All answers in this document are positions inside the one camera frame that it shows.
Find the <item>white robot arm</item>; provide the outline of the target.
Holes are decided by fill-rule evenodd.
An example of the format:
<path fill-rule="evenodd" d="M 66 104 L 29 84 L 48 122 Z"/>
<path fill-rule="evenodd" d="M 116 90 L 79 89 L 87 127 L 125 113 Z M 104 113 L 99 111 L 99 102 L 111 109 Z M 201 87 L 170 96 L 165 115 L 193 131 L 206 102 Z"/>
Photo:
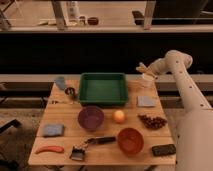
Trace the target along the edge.
<path fill-rule="evenodd" d="M 169 50 L 149 66 L 140 62 L 136 70 L 142 74 L 143 84 L 167 72 L 176 82 L 185 116 L 177 128 L 175 170 L 213 171 L 213 107 L 187 72 L 192 62 L 190 55 Z"/>

